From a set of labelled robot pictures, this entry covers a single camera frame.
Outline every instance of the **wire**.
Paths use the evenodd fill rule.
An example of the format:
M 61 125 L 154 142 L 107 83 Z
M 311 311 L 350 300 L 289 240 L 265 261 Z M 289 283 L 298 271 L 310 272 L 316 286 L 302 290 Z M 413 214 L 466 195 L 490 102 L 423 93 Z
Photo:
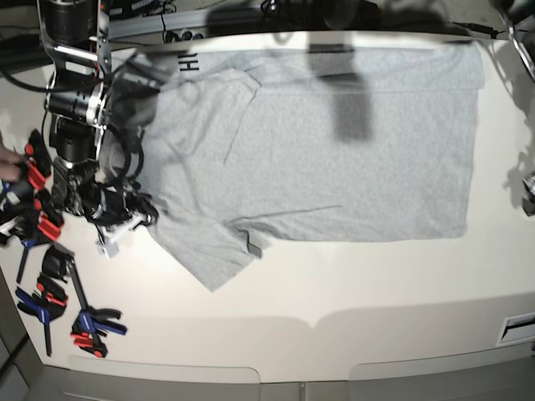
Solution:
M 128 170 L 130 169 L 130 164 L 132 162 L 132 155 L 130 154 L 125 138 L 123 138 L 123 136 L 119 134 L 119 131 L 113 125 L 108 125 L 107 129 L 117 139 L 117 142 L 119 142 L 119 145 L 121 149 L 123 150 L 123 153 L 125 154 L 125 165 L 123 166 L 120 173 L 115 178 L 112 178 L 108 182 L 99 183 L 98 187 L 101 189 L 110 188 L 111 186 L 121 185 L 126 175 L 128 174 Z
M 96 224 L 96 223 L 93 223 L 94 224 L 94 228 L 97 229 L 97 233 L 99 234 L 99 241 L 101 244 L 105 244 L 106 243 L 106 240 L 104 238 L 104 234 L 102 233 L 102 230 L 100 230 L 100 227 Z
M 135 46 L 152 46 L 151 43 L 127 42 L 127 41 L 123 41 L 123 40 L 110 40 L 110 43 L 132 44 L 132 45 L 135 45 Z
M 141 171 L 143 170 L 143 165 L 145 164 L 145 152 L 143 151 L 143 138 L 145 138 L 144 130 L 141 132 L 140 139 L 139 139 L 140 142 L 139 142 L 139 146 L 137 150 L 138 161 L 137 161 L 137 166 L 135 167 L 134 174 L 126 177 L 126 179 L 130 182 L 134 181 L 140 175 Z
M 39 29 L 39 27 L 23 27 L 20 25 L 0 25 L 0 29 Z
M 47 116 L 48 116 L 48 110 L 44 110 L 43 122 L 41 123 L 40 138 L 41 138 L 41 145 L 43 146 L 44 153 L 47 156 L 48 162 L 52 164 L 53 163 L 52 158 L 50 157 L 50 153 L 48 152 L 47 144 L 44 141 L 44 123 L 47 120 Z
M 63 94 L 65 92 L 73 92 L 73 91 L 80 91 L 83 89 L 93 88 L 96 84 L 100 84 L 104 81 L 110 80 L 113 77 L 113 74 L 107 75 L 104 80 L 98 79 L 91 84 L 83 84 L 71 88 L 43 88 L 39 86 L 34 86 L 31 84 L 27 84 L 23 81 L 19 81 L 18 79 L 14 78 L 6 69 L 3 67 L 0 67 L 0 74 L 11 84 L 18 86 L 21 89 L 29 90 L 30 92 L 38 92 L 40 94 Z
M 164 30 L 161 31 L 161 40 L 162 40 L 163 43 L 165 43 L 166 42 L 167 27 L 166 27 L 166 22 L 164 21 L 164 12 L 163 11 L 161 12 L 160 17 L 161 17 L 161 24 L 164 27 Z
M 394 30 L 398 28 L 417 26 L 417 25 L 437 25 L 438 27 L 441 27 L 441 28 L 443 28 L 444 26 L 450 25 L 450 26 L 463 28 L 472 32 L 488 34 L 491 36 L 491 38 L 496 38 L 496 36 L 500 34 L 500 32 L 498 32 L 496 29 L 492 27 L 488 27 L 487 25 L 481 25 L 478 23 L 456 23 L 456 22 L 440 21 L 440 20 L 407 21 L 404 23 L 396 23 L 390 26 L 387 25 L 381 28 Z

